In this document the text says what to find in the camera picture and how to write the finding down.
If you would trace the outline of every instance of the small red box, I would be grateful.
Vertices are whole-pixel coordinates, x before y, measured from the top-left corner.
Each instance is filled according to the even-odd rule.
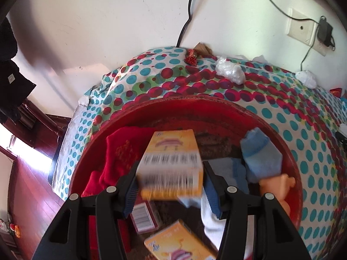
[[[143,200],[141,195],[137,196],[130,218],[138,234],[156,231],[162,224],[154,202]]]

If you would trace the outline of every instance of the wooden floor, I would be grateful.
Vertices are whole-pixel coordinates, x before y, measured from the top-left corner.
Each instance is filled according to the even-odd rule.
[[[24,260],[30,260],[48,225],[64,203],[48,184],[57,136],[41,125],[33,148],[20,152],[9,184],[9,207],[20,228],[16,239]]]

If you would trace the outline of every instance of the black cable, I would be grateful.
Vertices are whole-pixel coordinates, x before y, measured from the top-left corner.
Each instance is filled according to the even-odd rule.
[[[304,56],[304,59],[301,61],[301,64],[300,64],[300,71],[303,70],[303,62],[304,62],[305,59],[307,58],[308,53],[310,52],[310,50],[312,49],[312,47],[313,47],[313,45],[314,45],[314,42],[316,41],[316,35],[317,35],[317,32],[318,32],[318,27],[319,27],[319,24],[317,25],[317,28],[316,28],[316,30],[315,30],[315,32],[314,32],[313,43],[312,43],[311,47],[308,49],[306,55]]]
[[[313,22],[315,22],[315,23],[317,23],[318,24],[318,22],[316,22],[314,19],[309,19],[309,18],[307,18],[307,19],[297,19],[297,18],[294,18],[294,17],[292,17],[292,16],[290,16],[290,15],[287,15],[284,11],[282,11],[272,0],[269,0],[270,2],[271,2],[271,4],[273,4],[274,6],[275,6],[275,8],[276,9],[278,9],[282,14],[284,14],[286,17],[288,17],[288,18],[290,18],[290,19],[294,19],[294,20],[297,20],[297,21],[307,21],[307,20],[311,20],[311,21],[313,21]]]
[[[333,45],[332,45],[332,51],[335,51],[335,40],[334,40],[334,37],[333,36],[331,36],[331,40],[332,40],[332,42],[333,42]]]
[[[188,20],[187,22],[184,24],[182,30],[181,30],[181,33],[178,37],[178,41],[177,41],[177,45],[176,47],[180,47],[181,45],[181,41],[182,41],[182,38],[183,38],[183,35],[184,35],[184,32],[186,31],[186,28],[188,26],[188,24],[190,24],[190,22],[192,21],[192,14],[190,13],[190,7],[192,6],[192,0],[189,0],[188,2]]]

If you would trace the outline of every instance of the power adapter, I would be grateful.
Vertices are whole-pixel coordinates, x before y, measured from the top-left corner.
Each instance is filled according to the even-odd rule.
[[[332,26],[327,22],[327,18],[322,16],[319,21],[319,28],[317,33],[317,38],[320,42],[322,42],[327,47],[335,47],[335,44],[332,43]]]

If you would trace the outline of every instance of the yellow box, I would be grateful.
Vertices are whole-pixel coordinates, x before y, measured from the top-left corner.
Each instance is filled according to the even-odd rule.
[[[200,197],[203,165],[189,130],[155,132],[138,165],[136,177],[147,200]]]
[[[145,240],[145,246],[158,260],[215,260],[216,254],[181,220]]]

